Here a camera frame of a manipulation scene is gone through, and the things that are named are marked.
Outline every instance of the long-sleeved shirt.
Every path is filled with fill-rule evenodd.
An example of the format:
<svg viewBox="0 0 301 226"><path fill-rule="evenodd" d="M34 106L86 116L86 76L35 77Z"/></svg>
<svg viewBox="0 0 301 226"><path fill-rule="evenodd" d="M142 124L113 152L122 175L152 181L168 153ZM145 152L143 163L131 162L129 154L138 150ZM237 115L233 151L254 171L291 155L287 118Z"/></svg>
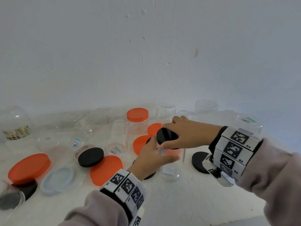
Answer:
<svg viewBox="0 0 301 226"><path fill-rule="evenodd" d="M272 226L301 225L301 156L264 139L247 164L238 186L266 201L265 216ZM59 226L127 226L125 210L98 190L85 205L71 210Z"/></svg>

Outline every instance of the table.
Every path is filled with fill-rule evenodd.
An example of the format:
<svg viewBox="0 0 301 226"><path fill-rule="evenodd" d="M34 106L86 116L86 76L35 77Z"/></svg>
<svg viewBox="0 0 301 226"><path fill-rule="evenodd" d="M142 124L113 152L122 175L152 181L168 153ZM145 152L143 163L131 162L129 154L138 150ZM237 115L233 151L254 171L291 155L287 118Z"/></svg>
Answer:
<svg viewBox="0 0 301 226"><path fill-rule="evenodd" d="M231 126L235 115L234 111L226 110L206 116L194 115L193 119ZM149 125L152 123L155 123L155 120L149 120ZM109 124L103 125L89 142L104 149L109 130ZM136 137L129 137L128 152L120 157L125 169L137 157L132 150L132 143ZM273 138L270 137L270 139L277 146L285 148ZM191 164L191 157L197 151L209 152L207 146L187 149L182 166L183 176L178 181L165 182L159 173L156 173L153 178L143 181L148 196L144 203L145 214L140 226L209 226L263 215L265 202L254 194L242 190L238 186L223 187L211 175L205 175L195 170ZM14 156L14 160L18 162L24 155L38 152L35 147L28 147L23 149L22 153ZM73 154L63 147L59 156L53 167L73 160ZM10 161L10 164L0 163L1 175L7 175L13 162ZM87 194L95 189L99 189L99 187L91 182L89 176L81 186L53 197L44 196L38 188L36 193L14 212L5 225L57 225L62 222L72 208L82 206Z"/></svg>

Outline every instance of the hand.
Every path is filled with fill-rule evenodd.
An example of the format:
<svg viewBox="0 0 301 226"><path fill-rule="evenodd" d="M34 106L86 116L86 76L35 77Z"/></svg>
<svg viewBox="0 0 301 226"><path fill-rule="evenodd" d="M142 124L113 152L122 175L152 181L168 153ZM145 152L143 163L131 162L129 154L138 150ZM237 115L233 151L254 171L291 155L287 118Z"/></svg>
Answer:
<svg viewBox="0 0 301 226"><path fill-rule="evenodd" d="M162 143L162 149L194 148L209 145L222 128L218 125L190 121L185 116L174 116L172 123L162 124L162 127L177 133L179 136L176 140Z"/></svg>
<svg viewBox="0 0 301 226"><path fill-rule="evenodd" d="M149 143L142 147L140 154L128 171L132 172L136 178L142 181L161 166L167 163L173 163L179 159L180 157L178 155L159 155L157 150L157 138L153 136Z"/></svg>

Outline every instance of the red lid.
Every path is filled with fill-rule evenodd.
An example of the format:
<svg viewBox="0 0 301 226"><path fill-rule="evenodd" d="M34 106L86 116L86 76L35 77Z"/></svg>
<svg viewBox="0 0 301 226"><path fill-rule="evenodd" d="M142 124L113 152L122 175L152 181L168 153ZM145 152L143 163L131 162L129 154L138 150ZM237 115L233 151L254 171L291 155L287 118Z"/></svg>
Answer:
<svg viewBox="0 0 301 226"><path fill-rule="evenodd" d="M105 156L100 163L91 167L90 177L93 184L102 186L120 169L123 169L121 159L117 156Z"/></svg>
<svg viewBox="0 0 301 226"><path fill-rule="evenodd" d="M50 167L51 161L46 154L35 154L22 159L8 172L8 178L20 185L40 177Z"/></svg>
<svg viewBox="0 0 301 226"><path fill-rule="evenodd" d="M149 136L154 136L157 134L158 130L162 128L162 124L161 123L155 123L152 124L148 127L148 135Z"/></svg>
<svg viewBox="0 0 301 226"><path fill-rule="evenodd" d="M131 122L143 122L148 119L148 111L145 108L134 108L129 110L126 116Z"/></svg>
<svg viewBox="0 0 301 226"><path fill-rule="evenodd" d="M146 141L150 138L151 136L141 136L135 139L133 142L133 149L136 155L139 155L141 152L141 149L144 145L146 145Z"/></svg>

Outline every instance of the white sticker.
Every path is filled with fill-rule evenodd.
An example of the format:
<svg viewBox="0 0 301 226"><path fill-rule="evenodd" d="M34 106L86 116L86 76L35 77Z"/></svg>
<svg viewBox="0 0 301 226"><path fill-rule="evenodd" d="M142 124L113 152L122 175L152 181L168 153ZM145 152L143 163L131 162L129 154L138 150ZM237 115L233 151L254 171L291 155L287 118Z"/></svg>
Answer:
<svg viewBox="0 0 301 226"><path fill-rule="evenodd" d="M72 146L78 148L79 143L80 143L80 139L79 138L74 138Z"/></svg>
<svg viewBox="0 0 301 226"><path fill-rule="evenodd" d="M163 173L168 174L168 175L173 175L174 174L175 168L173 166L163 166Z"/></svg>
<svg viewBox="0 0 301 226"><path fill-rule="evenodd" d="M111 149L110 152L113 155L116 155L116 154L120 153L121 151L120 151L120 149L118 147L115 147L115 148Z"/></svg>
<svg viewBox="0 0 301 226"><path fill-rule="evenodd" d="M241 120L247 124L256 123L256 121L251 119L250 117L241 118Z"/></svg>

